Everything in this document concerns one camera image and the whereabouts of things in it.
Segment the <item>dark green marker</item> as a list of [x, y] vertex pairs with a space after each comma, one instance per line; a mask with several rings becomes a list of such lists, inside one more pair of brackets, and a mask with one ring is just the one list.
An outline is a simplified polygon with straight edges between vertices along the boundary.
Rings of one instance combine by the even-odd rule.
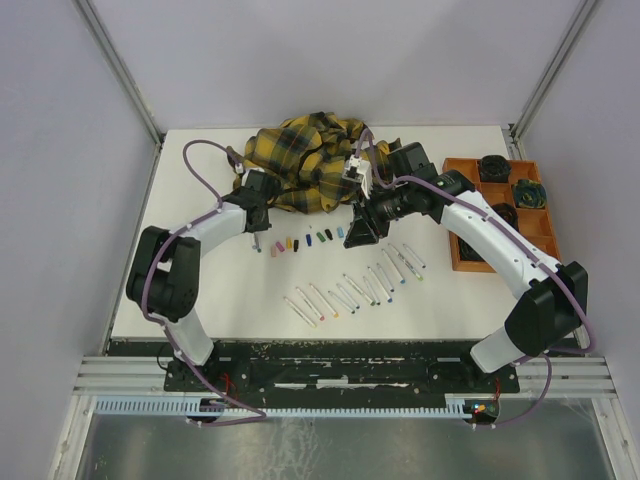
[[350, 276], [347, 274], [343, 274], [344, 279], [347, 283], [360, 295], [362, 296], [366, 302], [371, 306], [376, 306], [377, 302], [362, 288], [360, 287]]

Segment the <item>pink cap pen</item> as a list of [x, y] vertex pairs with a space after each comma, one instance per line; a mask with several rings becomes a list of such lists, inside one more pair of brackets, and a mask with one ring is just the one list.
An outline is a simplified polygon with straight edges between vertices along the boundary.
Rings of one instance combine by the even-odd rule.
[[325, 316], [322, 314], [319, 308], [311, 301], [311, 299], [306, 295], [306, 293], [299, 287], [296, 288], [296, 291], [299, 294], [299, 296], [302, 298], [302, 300], [305, 302], [305, 304], [308, 306], [308, 308], [313, 312], [314, 316], [319, 321], [324, 321]]

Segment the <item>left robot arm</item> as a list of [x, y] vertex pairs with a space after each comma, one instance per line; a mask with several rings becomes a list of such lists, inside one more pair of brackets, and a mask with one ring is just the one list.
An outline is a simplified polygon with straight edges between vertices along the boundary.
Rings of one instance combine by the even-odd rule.
[[189, 363], [187, 379], [198, 389], [212, 389], [221, 378], [220, 364], [209, 358], [214, 341], [195, 307], [201, 259], [235, 236], [268, 230], [268, 210], [281, 190], [279, 180], [252, 168], [203, 215], [175, 230], [149, 226], [140, 235], [126, 297], [163, 329], [179, 359]]

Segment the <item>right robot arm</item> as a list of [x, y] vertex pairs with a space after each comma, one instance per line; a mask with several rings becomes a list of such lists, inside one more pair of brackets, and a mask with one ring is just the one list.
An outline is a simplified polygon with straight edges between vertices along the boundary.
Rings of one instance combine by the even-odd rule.
[[430, 217], [467, 243], [501, 276], [516, 304], [502, 327], [476, 343], [458, 368], [467, 389], [481, 391], [508, 364], [535, 358], [578, 328], [586, 327], [588, 275], [577, 262], [562, 264], [534, 246], [487, 203], [457, 170], [440, 173], [421, 144], [391, 152], [392, 180], [385, 182], [372, 157], [352, 155], [342, 177], [359, 185], [344, 245], [375, 245], [392, 221]]

